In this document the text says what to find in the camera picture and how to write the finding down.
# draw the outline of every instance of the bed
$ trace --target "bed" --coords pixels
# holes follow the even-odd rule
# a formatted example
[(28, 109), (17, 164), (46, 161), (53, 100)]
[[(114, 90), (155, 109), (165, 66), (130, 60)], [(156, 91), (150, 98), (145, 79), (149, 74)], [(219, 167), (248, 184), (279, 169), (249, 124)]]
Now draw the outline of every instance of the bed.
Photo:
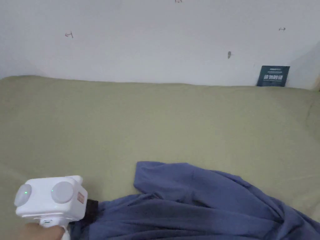
[(30, 178), (81, 175), (89, 198), (137, 193), (137, 161), (239, 175), (320, 221), (320, 93), (280, 87), (0, 80), (1, 232)]

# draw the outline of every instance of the orange label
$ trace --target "orange label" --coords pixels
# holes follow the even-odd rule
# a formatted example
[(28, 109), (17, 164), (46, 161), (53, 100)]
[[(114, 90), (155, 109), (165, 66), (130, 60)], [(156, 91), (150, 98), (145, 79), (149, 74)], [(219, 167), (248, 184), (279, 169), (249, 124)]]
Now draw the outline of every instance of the orange label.
[(81, 202), (82, 204), (84, 204), (84, 196), (78, 192), (78, 197), (77, 197), (78, 201)]

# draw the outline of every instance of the blue cloth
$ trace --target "blue cloth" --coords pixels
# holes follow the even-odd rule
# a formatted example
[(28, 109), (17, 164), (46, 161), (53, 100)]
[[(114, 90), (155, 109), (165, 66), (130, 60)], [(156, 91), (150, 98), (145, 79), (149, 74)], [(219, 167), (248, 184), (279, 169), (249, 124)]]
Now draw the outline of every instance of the blue cloth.
[(100, 203), (72, 239), (320, 239), (319, 223), (228, 173), (138, 162), (134, 186), (142, 194)]

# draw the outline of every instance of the hand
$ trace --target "hand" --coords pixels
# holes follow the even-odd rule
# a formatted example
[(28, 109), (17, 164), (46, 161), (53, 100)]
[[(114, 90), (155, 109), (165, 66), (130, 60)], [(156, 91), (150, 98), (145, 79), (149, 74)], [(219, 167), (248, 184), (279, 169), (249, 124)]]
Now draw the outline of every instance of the hand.
[(37, 223), (28, 223), (20, 233), (19, 240), (61, 240), (64, 228), (53, 226), (44, 228)]

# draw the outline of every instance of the handwritten mark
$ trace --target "handwritten mark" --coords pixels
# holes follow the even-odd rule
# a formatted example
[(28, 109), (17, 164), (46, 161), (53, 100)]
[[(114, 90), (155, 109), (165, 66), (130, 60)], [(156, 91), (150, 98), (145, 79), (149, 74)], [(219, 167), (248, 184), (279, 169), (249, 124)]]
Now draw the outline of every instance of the handwritten mark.
[(69, 34), (65, 34), (66, 37), (69, 37), (69, 35), (71, 35), (71, 37), (73, 38), (72, 32), (70, 31)]

